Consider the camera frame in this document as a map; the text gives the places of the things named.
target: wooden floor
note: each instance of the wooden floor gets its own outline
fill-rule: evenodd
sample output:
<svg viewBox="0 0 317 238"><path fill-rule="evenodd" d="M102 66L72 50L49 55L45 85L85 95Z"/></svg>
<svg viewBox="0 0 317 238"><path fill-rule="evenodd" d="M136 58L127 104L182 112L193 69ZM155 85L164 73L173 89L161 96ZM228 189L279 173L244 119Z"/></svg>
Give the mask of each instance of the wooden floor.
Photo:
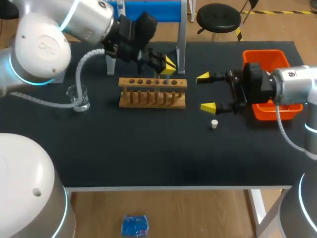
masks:
<svg viewBox="0 0 317 238"><path fill-rule="evenodd" d="M197 0L199 7L217 2ZM240 9L244 0L219 0ZM309 0L260 0L256 10L310 10ZM3 21L0 49L15 33L17 21ZM245 41L294 41L305 64L317 65L317 15L250 15L241 27ZM160 23L154 41L176 41L177 24ZM211 33L197 35L198 24L188 23L188 41L210 41ZM236 41L234 32L219 41ZM268 210L278 190L263 190ZM151 238L251 238L254 227L245 192L148 191L79 193L73 199L76 238L120 237L124 215L147 215Z"/></svg>

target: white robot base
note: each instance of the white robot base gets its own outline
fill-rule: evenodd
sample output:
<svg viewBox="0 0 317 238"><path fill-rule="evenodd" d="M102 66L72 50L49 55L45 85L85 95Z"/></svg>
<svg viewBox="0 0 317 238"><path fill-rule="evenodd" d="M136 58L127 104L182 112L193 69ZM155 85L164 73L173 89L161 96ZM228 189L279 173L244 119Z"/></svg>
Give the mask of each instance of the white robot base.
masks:
<svg viewBox="0 0 317 238"><path fill-rule="evenodd" d="M73 238L75 216L45 150L0 134L0 237Z"/></svg>

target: orange bin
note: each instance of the orange bin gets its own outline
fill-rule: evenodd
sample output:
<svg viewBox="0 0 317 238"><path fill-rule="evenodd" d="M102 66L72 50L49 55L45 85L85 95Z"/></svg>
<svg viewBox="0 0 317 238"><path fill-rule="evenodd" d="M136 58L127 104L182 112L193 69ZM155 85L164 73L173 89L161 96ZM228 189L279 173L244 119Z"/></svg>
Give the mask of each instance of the orange bin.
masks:
<svg viewBox="0 0 317 238"><path fill-rule="evenodd" d="M272 73L276 68L290 67L284 52L280 50L244 51L243 67L248 62L258 62L262 70L269 73ZM271 100L268 103L253 104L252 108L258 120L277 120L275 104ZM303 110L303 105L280 106L279 110L282 120L291 120Z"/></svg>

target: black stool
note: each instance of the black stool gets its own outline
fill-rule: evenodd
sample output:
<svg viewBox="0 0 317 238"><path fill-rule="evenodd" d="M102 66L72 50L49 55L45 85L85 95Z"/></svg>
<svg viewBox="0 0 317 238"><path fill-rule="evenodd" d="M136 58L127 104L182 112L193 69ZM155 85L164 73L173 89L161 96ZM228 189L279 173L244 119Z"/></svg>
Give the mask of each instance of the black stool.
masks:
<svg viewBox="0 0 317 238"><path fill-rule="evenodd" d="M18 8L9 0L0 0L0 19L10 20L19 18Z"/></svg>
<svg viewBox="0 0 317 238"><path fill-rule="evenodd" d="M240 25L243 25L259 0L247 0L240 12L231 6L221 3L211 3L201 7L197 12L197 23L201 29L197 32L202 33L204 30L212 32L211 41L216 41L217 33L228 33L236 30ZM241 13L247 3L250 3L251 8L241 23Z"/></svg>

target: black tabletop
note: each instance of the black tabletop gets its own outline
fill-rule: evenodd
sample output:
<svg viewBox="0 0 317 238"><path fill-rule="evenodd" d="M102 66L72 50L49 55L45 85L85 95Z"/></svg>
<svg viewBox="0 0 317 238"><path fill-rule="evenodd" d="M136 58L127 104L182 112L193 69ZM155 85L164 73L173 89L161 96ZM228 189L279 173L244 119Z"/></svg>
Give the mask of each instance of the black tabletop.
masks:
<svg viewBox="0 0 317 238"><path fill-rule="evenodd" d="M152 43L170 52L174 43ZM34 93L38 98L68 103L66 89L74 84L76 65L92 48L72 44L72 61L63 84ZM224 82L197 85L206 71L242 68L242 52L281 49L291 66L302 65L292 42L188 43L185 110L122 109L118 107L119 77L153 77L134 63L117 61L115 76L107 76L105 57L90 59L82 73L90 109L85 113L52 109L15 97L0 103L0 132L16 133L38 142L51 156L67 187L179 185L292 185L312 160L283 139L276 122L259 122L253 112L213 116L200 103L231 102ZM211 130L212 119L217 129ZM304 113L285 123L289 137L304 140Z"/></svg>

